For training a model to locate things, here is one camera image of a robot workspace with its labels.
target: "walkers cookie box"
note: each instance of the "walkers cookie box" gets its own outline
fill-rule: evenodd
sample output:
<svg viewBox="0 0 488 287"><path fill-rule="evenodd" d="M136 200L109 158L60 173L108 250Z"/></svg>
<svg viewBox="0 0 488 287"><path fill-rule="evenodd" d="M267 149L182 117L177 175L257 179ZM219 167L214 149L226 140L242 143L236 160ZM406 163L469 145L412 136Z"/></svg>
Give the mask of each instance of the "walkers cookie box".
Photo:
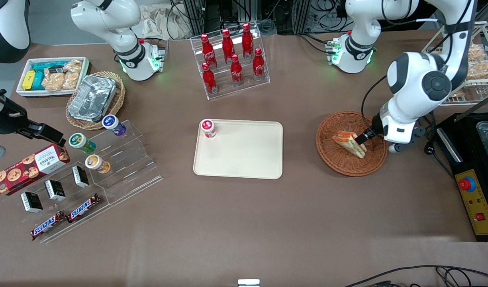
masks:
<svg viewBox="0 0 488 287"><path fill-rule="evenodd" d="M0 194L11 195L71 161L67 150L48 145L15 165L0 171Z"/></svg>

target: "clear acrylic bottle rack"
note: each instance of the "clear acrylic bottle rack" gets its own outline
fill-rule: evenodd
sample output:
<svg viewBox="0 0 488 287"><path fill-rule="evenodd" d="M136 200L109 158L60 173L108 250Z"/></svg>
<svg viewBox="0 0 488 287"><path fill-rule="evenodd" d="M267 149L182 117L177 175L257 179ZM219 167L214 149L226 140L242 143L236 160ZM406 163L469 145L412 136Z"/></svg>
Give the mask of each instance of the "clear acrylic bottle rack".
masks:
<svg viewBox="0 0 488 287"><path fill-rule="evenodd" d="M217 94L209 94L207 93L207 89L205 87L205 83L203 81L203 69L202 64L205 62L204 55L202 52L202 40L200 36L194 36L190 38L192 51L194 53L194 58L196 59L196 65L198 66L198 72L202 77L203 89L205 94L207 95L207 99L211 100L213 98L218 98L220 96L225 96L227 94L249 89L251 87L257 87L260 85L264 85L270 83L270 75L269 69L267 67L267 58L265 57L265 49L263 47L262 35L260 33L260 29L258 29L258 24L256 22L251 22L251 35L253 35L253 47L261 48L264 63L264 73L265 78L257 82L253 78L253 59L246 60L242 56L242 34L243 29L242 25L227 27L229 29L231 40L233 41L233 45L235 47L235 54L239 56L240 64L242 65L242 75L244 77L244 84L241 87L234 87L233 82L231 81L231 72L230 66L224 62L224 53L222 52L222 30L213 31L207 33L209 36L209 42L214 47L214 53L216 55L217 60L217 68L212 69L215 80L218 88Z"/></svg>
<svg viewBox="0 0 488 287"><path fill-rule="evenodd" d="M68 147L71 161L67 165L16 192L11 196L11 200L5 200L12 203L18 202L23 217L22 221L29 223L29 229L24 232L29 234L32 229L45 222L58 210L69 215L97 193L102 200L81 218L73 223L63 220L36 239L40 240L40 243L48 243L162 180L155 163L147 155L140 140L141 132L128 120L122 124L127 128L123 136L116 136L112 131L106 130L90 139L96 144L94 154L98 154L111 164L109 172L100 174L88 169L84 165L88 155L79 149ZM82 188L75 184L72 167L76 165L86 171L90 184L88 187ZM49 179L61 182L66 199L62 201L49 199L45 189L45 181ZM24 210L20 194L25 191L38 194L43 211L33 214Z"/></svg>

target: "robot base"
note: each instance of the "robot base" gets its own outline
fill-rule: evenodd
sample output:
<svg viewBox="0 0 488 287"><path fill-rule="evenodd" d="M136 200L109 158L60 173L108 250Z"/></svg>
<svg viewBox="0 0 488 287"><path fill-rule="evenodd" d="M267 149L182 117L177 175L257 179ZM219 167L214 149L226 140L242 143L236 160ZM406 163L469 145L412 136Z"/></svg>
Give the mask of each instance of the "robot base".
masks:
<svg viewBox="0 0 488 287"><path fill-rule="evenodd" d="M371 61L373 51L367 56L363 54L364 58L361 60L355 60L353 55L350 54L345 47L346 38L348 38L348 35L342 35L325 44L325 50L328 53L333 53L327 55L327 60L329 65L335 65L341 71L346 73L359 73L364 70L364 67Z"/></svg>
<svg viewBox="0 0 488 287"><path fill-rule="evenodd" d="M123 71L129 75L129 78L135 81L147 80L153 76L153 74L162 71L162 68L164 67L165 50L158 50L156 45L151 45L147 42L142 45L145 48L145 57L136 65L136 67L125 67L120 61Z"/></svg>

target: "small jar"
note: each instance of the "small jar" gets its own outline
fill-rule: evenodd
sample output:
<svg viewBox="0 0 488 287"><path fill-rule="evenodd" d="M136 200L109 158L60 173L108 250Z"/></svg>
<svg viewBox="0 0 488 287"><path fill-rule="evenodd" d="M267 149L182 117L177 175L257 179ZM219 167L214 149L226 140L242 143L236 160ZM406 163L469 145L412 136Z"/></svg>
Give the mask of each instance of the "small jar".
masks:
<svg viewBox="0 0 488 287"><path fill-rule="evenodd" d="M114 132L117 136L123 136L127 128L121 124L118 118L109 114L102 119L102 126Z"/></svg>
<svg viewBox="0 0 488 287"><path fill-rule="evenodd" d="M92 142L82 133L75 133L71 136L69 140L71 147L75 149L80 149L85 154L91 154L95 151L96 144Z"/></svg>
<svg viewBox="0 0 488 287"><path fill-rule="evenodd" d="M86 158L85 166L94 171L98 171L101 174L105 174L111 169L111 164L102 160L102 158L96 154L92 154Z"/></svg>
<svg viewBox="0 0 488 287"><path fill-rule="evenodd" d="M202 120L202 122L200 122L200 126L207 138L213 138L215 136L215 127L212 120Z"/></svg>

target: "aluminum foil container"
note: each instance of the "aluminum foil container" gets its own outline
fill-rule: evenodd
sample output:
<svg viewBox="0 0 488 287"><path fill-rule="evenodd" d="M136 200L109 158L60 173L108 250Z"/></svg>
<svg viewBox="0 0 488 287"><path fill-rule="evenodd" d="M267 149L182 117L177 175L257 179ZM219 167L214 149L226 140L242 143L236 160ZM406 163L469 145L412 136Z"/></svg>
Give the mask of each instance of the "aluminum foil container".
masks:
<svg viewBox="0 0 488 287"><path fill-rule="evenodd" d="M107 77L87 75L76 97L67 107L72 118L100 122L116 93L116 81Z"/></svg>

